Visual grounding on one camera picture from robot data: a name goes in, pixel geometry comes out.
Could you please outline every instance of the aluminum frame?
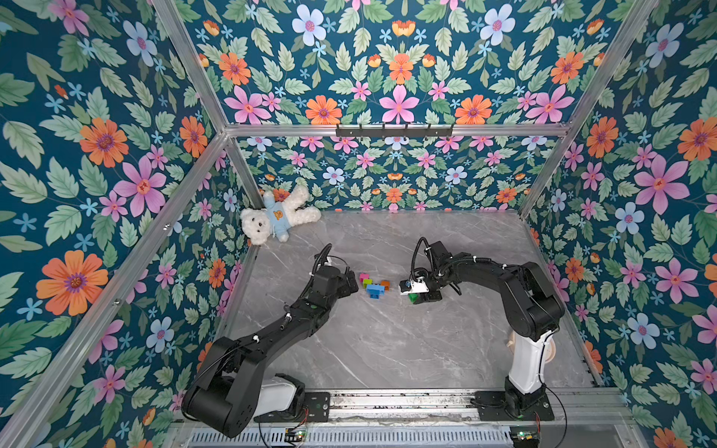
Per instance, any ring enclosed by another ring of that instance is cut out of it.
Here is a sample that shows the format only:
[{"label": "aluminum frame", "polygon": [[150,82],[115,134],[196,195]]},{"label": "aluminum frame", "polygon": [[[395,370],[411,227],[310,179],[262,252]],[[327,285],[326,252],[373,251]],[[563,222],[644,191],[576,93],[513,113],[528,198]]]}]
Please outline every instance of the aluminum frame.
[{"label": "aluminum frame", "polygon": [[543,168],[531,187],[528,198],[521,205],[519,210],[521,218],[526,219],[540,195],[548,186],[553,173],[555,173],[563,157],[565,157],[565,152],[568,151],[570,145],[575,141],[578,132],[580,132],[580,128],[592,113],[602,91],[605,90],[605,87],[607,87],[617,71],[617,66],[625,57],[627,51],[630,50],[632,43],[635,42],[637,38],[637,34],[643,25],[645,25],[647,18],[650,16],[650,13],[652,13],[652,10],[657,7],[658,3],[659,0],[635,0],[632,7],[630,7],[627,17],[625,17],[625,20],[615,34],[615,38],[605,52],[605,58],[595,72],[595,76],[593,76],[592,81],[590,81],[587,90],[580,97],[578,105],[570,115],[568,134],[558,142],[548,157],[548,160],[543,164]]},{"label": "aluminum frame", "polygon": [[2,429],[0,447],[26,448],[34,441],[57,402],[62,399],[87,362],[90,351],[105,334],[125,297],[139,281],[142,272],[167,238],[167,230],[194,196],[197,186],[204,180],[204,175],[214,165],[227,141],[225,134],[217,135],[191,167],[100,297],[53,357],[38,384],[27,394],[22,405]]}]

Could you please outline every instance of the small blue flower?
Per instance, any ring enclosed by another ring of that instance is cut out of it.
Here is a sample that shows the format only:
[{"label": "small blue flower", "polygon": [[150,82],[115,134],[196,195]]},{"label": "small blue flower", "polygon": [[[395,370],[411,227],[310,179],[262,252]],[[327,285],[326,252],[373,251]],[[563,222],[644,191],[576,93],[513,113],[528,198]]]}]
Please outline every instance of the small blue flower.
[{"label": "small blue flower", "polygon": [[42,305],[42,301],[38,300],[37,302],[33,302],[30,297],[25,300],[25,303],[27,304],[26,307],[22,307],[19,310],[17,310],[18,314],[25,314],[25,320],[30,321],[32,320],[32,317],[36,314],[42,314],[42,310],[40,309],[40,305]]},{"label": "small blue flower", "polygon": [[37,222],[37,218],[32,218],[32,219],[30,219],[30,216],[29,216],[27,213],[23,213],[23,214],[22,214],[22,219],[15,218],[15,219],[12,220],[12,222],[13,222],[14,224],[19,225],[19,226],[22,226],[22,227],[20,227],[20,231],[21,231],[22,233],[25,233],[25,232],[27,232],[28,229],[30,229],[30,230],[35,230],[35,229],[36,229],[36,227],[35,227],[33,224],[34,224],[35,222]]},{"label": "small blue flower", "polygon": [[419,44],[423,43],[423,39],[427,39],[425,29],[417,29],[413,40],[417,40]]},{"label": "small blue flower", "polygon": [[224,28],[222,30],[222,34],[224,35],[224,37],[226,37],[227,39],[231,39],[232,37],[234,37],[233,33],[234,33],[233,29],[227,28],[227,25],[224,25]]},{"label": "small blue flower", "polygon": [[332,22],[331,19],[326,19],[326,23],[323,27],[326,28],[326,34],[336,31],[336,22]]},{"label": "small blue flower", "polygon": [[125,348],[130,346],[130,342],[132,342],[134,338],[130,335],[130,332],[127,332],[124,336],[120,338],[120,350],[124,350]]},{"label": "small blue flower", "polygon": [[75,249],[81,248],[83,252],[87,252],[88,247],[92,247],[95,245],[94,242],[90,241],[92,239],[92,234],[87,234],[85,236],[82,236],[82,234],[76,234],[75,236],[77,237],[77,239],[80,240],[80,242],[75,243],[75,245],[73,246]]},{"label": "small blue flower", "polygon": [[82,84],[72,84],[71,82],[68,82],[67,86],[70,88],[71,97],[77,97],[78,100],[81,100],[82,97],[87,96],[87,93],[82,91]]},{"label": "small blue flower", "polygon": [[87,216],[92,216],[92,214],[97,213],[97,205],[98,205],[97,202],[92,202],[92,199],[87,198],[87,202],[85,202],[84,204],[81,204],[80,208],[82,210],[85,210],[85,214]]},{"label": "small blue flower", "polygon": [[393,37],[391,37],[391,30],[390,29],[382,29],[381,30],[381,36],[379,39],[384,41],[384,44],[388,42],[389,40],[393,40]]},{"label": "small blue flower", "polygon": [[52,108],[55,113],[58,113],[61,110],[66,110],[65,107],[62,105],[64,103],[62,98],[57,98],[55,100],[49,93],[47,94],[46,98],[47,103],[45,103],[45,105],[49,108]]},{"label": "small blue flower", "polygon": [[159,130],[155,130],[154,134],[152,134],[152,139],[154,139],[154,144],[158,145],[162,140],[164,140],[164,137],[159,135]]}]

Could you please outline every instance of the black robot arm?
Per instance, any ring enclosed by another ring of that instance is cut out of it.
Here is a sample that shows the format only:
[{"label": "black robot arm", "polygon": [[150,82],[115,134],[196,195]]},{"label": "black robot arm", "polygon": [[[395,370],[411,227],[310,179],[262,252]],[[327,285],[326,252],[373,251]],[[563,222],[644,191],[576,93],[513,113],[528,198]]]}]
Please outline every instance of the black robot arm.
[{"label": "black robot arm", "polygon": [[316,333],[339,298],[359,290],[349,267],[341,272],[326,264],[330,250],[331,244],[327,244],[315,256],[311,279],[299,298],[285,306],[282,318],[243,338],[214,342],[186,393],[185,414],[228,437],[237,436],[247,426],[266,368],[290,346]]}]

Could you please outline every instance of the white teddy bear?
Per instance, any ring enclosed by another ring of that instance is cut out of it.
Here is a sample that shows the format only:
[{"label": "white teddy bear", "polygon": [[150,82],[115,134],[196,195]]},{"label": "white teddy bear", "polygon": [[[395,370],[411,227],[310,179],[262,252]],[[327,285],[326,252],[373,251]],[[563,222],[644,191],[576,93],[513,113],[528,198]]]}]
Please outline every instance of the white teddy bear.
[{"label": "white teddy bear", "polygon": [[242,210],[242,230],[252,244],[264,244],[270,235],[276,235],[281,242],[289,239],[291,227],[307,222],[317,222],[321,212],[314,206],[299,209],[309,199],[309,190],[303,185],[294,187],[284,202],[274,199],[271,191],[264,193],[262,210]]}]

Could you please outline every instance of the pink flower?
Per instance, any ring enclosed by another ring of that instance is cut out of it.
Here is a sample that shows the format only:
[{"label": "pink flower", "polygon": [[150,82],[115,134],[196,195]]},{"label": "pink flower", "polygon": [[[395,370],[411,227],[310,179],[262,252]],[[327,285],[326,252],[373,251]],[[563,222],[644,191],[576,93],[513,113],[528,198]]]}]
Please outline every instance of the pink flower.
[{"label": "pink flower", "polygon": [[699,296],[697,288],[688,283],[697,278],[696,270],[685,269],[681,272],[680,262],[676,258],[671,259],[668,266],[670,267],[669,271],[664,266],[657,266],[655,268],[657,275],[666,279],[657,282],[655,288],[658,291],[664,292],[670,290],[670,299],[672,299],[674,303],[682,302],[683,292],[690,297]]},{"label": "pink flower", "polygon": [[134,196],[130,204],[132,216],[139,216],[144,211],[144,204],[152,213],[159,213],[164,205],[164,195],[156,190],[164,186],[167,180],[162,173],[152,174],[152,163],[148,158],[139,159],[139,172],[131,163],[123,163],[122,170],[131,182],[119,181],[114,190],[126,198]]},{"label": "pink flower", "polygon": [[423,169],[428,169],[431,165],[436,164],[436,161],[433,160],[435,158],[435,154],[428,154],[428,151],[426,151],[423,153],[423,156],[418,158],[418,166],[421,166]]},{"label": "pink flower", "polygon": [[707,316],[709,316],[709,319],[701,314],[692,316],[692,320],[694,320],[698,326],[706,328],[706,330],[702,330],[697,334],[697,340],[703,344],[712,343],[712,341],[717,338],[717,307],[715,305],[707,307]]},{"label": "pink flower", "polygon": [[575,171],[578,163],[582,163],[585,157],[580,154],[583,150],[584,145],[578,146],[575,142],[570,144],[570,149],[565,152],[565,169],[570,168],[570,171]]},{"label": "pink flower", "polygon": [[657,153],[652,152],[652,145],[645,146],[645,149],[642,149],[642,146],[640,146],[637,149],[637,155],[632,158],[632,161],[637,163],[638,170],[642,169],[643,165],[645,168],[649,168],[652,166],[652,160],[656,155]]},{"label": "pink flower", "polygon": [[323,148],[323,141],[321,141],[321,137],[302,137],[299,145],[302,148],[306,148],[308,146],[309,151],[315,153],[316,148]]},{"label": "pink flower", "polygon": [[567,303],[570,301],[570,295],[567,291],[565,291],[565,288],[567,288],[570,285],[570,280],[568,277],[560,278],[560,271],[555,269],[553,272],[553,281],[555,282],[555,286],[558,288],[558,293],[560,294],[560,298],[563,300],[563,302]]},{"label": "pink flower", "polygon": [[357,160],[356,166],[360,166],[360,167],[362,167],[363,169],[366,169],[367,166],[373,166],[373,165],[374,165],[374,162],[373,162],[373,161],[376,160],[376,158],[375,158],[375,157],[371,157],[371,156],[369,155],[369,152],[366,151],[363,155],[358,154],[358,155],[356,156],[356,160]]},{"label": "pink flower", "polygon": [[488,166],[498,165],[502,158],[503,158],[503,155],[497,151],[494,151],[492,153],[488,153],[485,155],[485,160],[488,161]]},{"label": "pink flower", "polygon": [[147,153],[147,158],[152,161],[152,168],[159,167],[162,171],[164,171],[164,164],[169,162],[169,159],[164,156],[164,148],[157,149],[155,145],[151,146],[151,152]]},{"label": "pink flower", "polygon": [[585,309],[584,305],[578,305],[575,307],[575,315],[580,319],[580,322],[587,319],[588,310]]},{"label": "pink flower", "polygon": [[361,8],[361,4],[362,4],[362,3],[363,3],[364,5],[370,4],[370,3],[371,3],[371,0],[353,0],[353,1],[351,2],[351,7],[354,8],[356,11],[358,11],[359,8]]},{"label": "pink flower", "polygon": [[406,88],[403,85],[397,85],[394,89],[394,99],[389,97],[383,97],[379,100],[381,106],[388,109],[381,121],[389,122],[396,118],[396,124],[400,124],[401,118],[404,121],[411,122],[414,120],[413,112],[409,109],[413,109],[418,104],[418,98],[410,97],[406,98]]},{"label": "pink flower", "polygon": [[115,391],[125,388],[125,380],[122,375],[125,374],[125,368],[120,367],[115,372],[115,366],[108,366],[105,372],[105,378],[98,378],[92,383],[97,390],[95,395],[95,404],[105,399],[108,403],[112,403],[115,399]]},{"label": "pink flower", "polygon": [[90,33],[87,31],[87,27],[83,22],[90,20],[82,9],[77,8],[77,2],[75,0],[54,0],[51,4],[47,5],[47,9],[52,12],[58,19],[62,20],[62,24],[68,33],[74,34],[75,29],[85,36],[89,36]]},{"label": "pink flower", "polygon": [[356,86],[351,88],[351,92],[355,94],[354,100],[361,99],[363,101],[366,101],[366,96],[371,94],[369,84],[367,82],[361,84],[361,81],[356,81]]},{"label": "pink flower", "polygon": [[234,114],[234,120],[237,123],[243,123],[249,119],[249,123],[253,125],[260,125],[260,118],[262,120],[268,120],[271,118],[271,114],[269,114],[266,109],[259,108],[259,106],[262,105],[261,94],[252,93],[252,96],[247,99],[247,93],[244,89],[235,85],[234,96],[236,96],[237,99],[225,98],[224,102],[232,109],[237,109],[237,112]]},{"label": "pink flower", "polygon": [[90,364],[94,364],[97,362],[98,359],[100,359],[100,355],[102,355],[102,346],[105,346],[106,350],[115,350],[117,348],[117,338],[112,335],[117,333],[124,324],[124,320],[117,319],[114,320],[109,327],[107,327],[107,330],[105,330],[105,335],[102,337],[102,339],[100,339],[100,342],[98,342],[97,345],[95,345],[95,347],[92,349],[92,353],[90,353],[90,357],[88,358]]},{"label": "pink flower", "polygon": [[590,188],[592,191],[597,190],[597,183],[605,178],[605,175],[600,173],[601,168],[602,162],[598,162],[595,165],[593,165],[592,162],[588,162],[587,171],[580,175],[580,178],[585,180],[583,189],[587,190]]},{"label": "pink flower", "polygon": [[164,266],[159,267],[159,275],[154,279],[155,282],[161,282],[162,289],[167,288],[167,284],[174,285],[174,275],[177,273],[176,269],[172,268],[171,263],[167,263]]},{"label": "pink flower", "polygon": [[562,98],[563,95],[565,95],[565,84],[555,89],[551,97],[548,97],[547,93],[540,92],[536,98],[538,107],[530,109],[526,113],[526,118],[538,117],[536,123],[540,124],[545,123],[548,118],[553,123],[559,122],[563,118],[563,113],[559,109],[567,108],[575,101],[573,97]]},{"label": "pink flower", "polygon": [[343,150],[344,153],[348,154],[352,148],[358,148],[359,142],[354,141],[353,137],[331,137],[331,140],[336,142],[333,148],[337,151]]},{"label": "pink flower", "polygon": [[685,184],[673,183],[674,180],[682,177],[687,171],[688,165],[689,162],[680,161],[665,172],[667,161],[662,156],[655,156],[652,161],[652,175],[645,172],[635,174],[635,183],[647,187],[637,194],[635,203],[637,205],[647,204],[654,196],[652,207],[657,214],[663,214],[668,208],[668,196],[673,199],[684,199],[690,196],[690,191]]},{"label": "pink flower", "polygon": [[299,168],[304,166],[306,163],[306,156],[303,155],[303,153],[299,154],[296,151],[294,151],[294,154],[291,155],[291,164],[296,165]]},{"label": "pink flower", "polygon": [[537,93],[531,93],[529,90],[526,92],[526,96],[518,98],[518,109],[528,110],[530,106],[536,105]]},{"label": "pink flower", "polygon": [[632,283],[632,287],[637,289],[640,286],[640,282],[644,282],[646,278],[645,274],[640,274],[642,264],[633,264],[629,260],[625,264],[627,267],[620,268],[620,273],[624,275],[622,282],[626,285]]},{"label": "pink flower", "polygon": [[717,372],[712,370],[712,361],[705,359],[702,361],[702,364],[699,364],[697,361],[691,361],[691,363],[695,373],[690,375],[690,378],[692,378],[692,381],[702,383],[705,392],[707,392],[708,395],[712,395],[715,388],[717,388]]},{"label": "pink flower", "polygon": [[279,105],[281,103],[281,98],[274,97],[274,94],[272,92],[269,92],[269,95],[264,95],[262,93],[262,106],[265,108],[269,107],[269,112],[274,112],[275,110],[281,110],[281,106]]},{"label": "pink flower", "polygon": [[[142,275],[139,277],[139,280],[144,280],[144,279],[146,279],[146,278],[147,278],[147,274],[149,274],[149,269],[145,269],[144,272],[142,272]],[[130,293],[127,294],[127,298],[125,299],[125,300],[127,301],[127,303],[132,303],[132,302],[134,302],[135,292],[139,292],[140,294],[144,294],[145,292],[147,292],[147,285],[145,285],[145,284],[144,284],[143,282],[141,282],[141,281],[137,281],[137,283],[135,284],[134,288],[132,288],[132,290],[130,291]]]},{"label": "pink flower", "polygon": [[428,95],[433,95],[434,101],[438,98],[446,98],[446,93],[448,93],[448,87],[446,87],[445,81],[441,81],[438,84],[434,82],[431,87],[433,88],[428,91]]},{"label": "pink flower", "polygon": [[486,146],[493,146],[493,140],[491,140],[491,138],[493,138],[492,136],[489,137],[487,135],[474,135],[471,138],[473,139],[473,141],[471,141],[470,145],[468,146],[470,146],[471,148],[476,148],[478,152],[483,151]]},{"label": "pink flower", "polygon": [[198,203],[199,205],[199,216],[204,218],[206,221],[212,215],[212,205],[205,200]]},{"label": "pink flower", "polygon": [[585,203],[580,204],[580,208],[582,209],[582,211],[580,212],[580,216],[585,216],[585,219],[589,221],[590,218],[592,218],[596,214],[595,204],[597,204],[597,202],[591,201],[590,199],[585,199]]},{"label": "pink flower", "polygon": [[120,220],[120,215],[127,214],[127,209],[123,207],[123,205],[127,203],[127,199],[118,198],[114,190],[110,191],[108,196],[109,198],[100,198],[100,202],[105,206],[105,208],[102,209],[102,216],[112,215],[112,220],[117,222]]},{"label": "pink flower", "polygon": [[441,137],[436,148],[443,148],[443,153],[446,154],[450,150],[458,150],[458,142],[463,140],[463,137]]}]

